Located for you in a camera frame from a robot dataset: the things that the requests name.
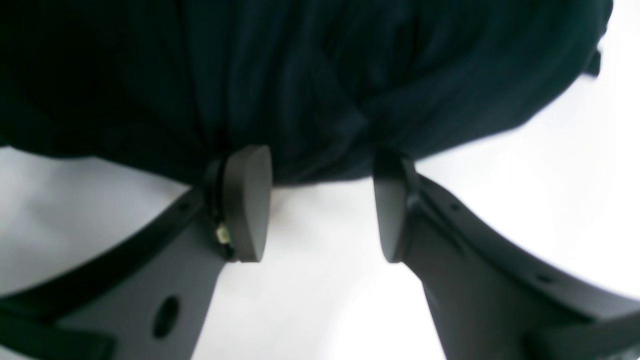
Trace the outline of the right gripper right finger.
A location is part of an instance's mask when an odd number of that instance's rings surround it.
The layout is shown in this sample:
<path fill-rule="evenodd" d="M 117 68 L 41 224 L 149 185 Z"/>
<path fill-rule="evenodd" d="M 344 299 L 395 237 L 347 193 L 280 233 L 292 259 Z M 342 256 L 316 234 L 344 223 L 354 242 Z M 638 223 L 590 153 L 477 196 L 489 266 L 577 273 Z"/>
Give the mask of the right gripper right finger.
<path fill-rule="evenodd" d="M 381 248 L 423 285 L 448 360 L 637 360 L 639 302 L 531 255 L 393 150 L 375 154 Z"/>

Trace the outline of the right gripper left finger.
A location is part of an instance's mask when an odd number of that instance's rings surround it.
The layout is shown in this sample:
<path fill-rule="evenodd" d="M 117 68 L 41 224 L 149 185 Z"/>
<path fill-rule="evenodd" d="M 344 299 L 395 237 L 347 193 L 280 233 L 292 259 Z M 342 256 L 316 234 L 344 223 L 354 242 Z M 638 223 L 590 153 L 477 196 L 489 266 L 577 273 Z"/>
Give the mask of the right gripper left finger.
<path fill-rule="evenodd" d="M 267 145 L 213 158 L 123 243 L 2 297 L 2 347 L 32 360 L 189 360 L 224 267 L 262 260 L 272 186 Z"/>

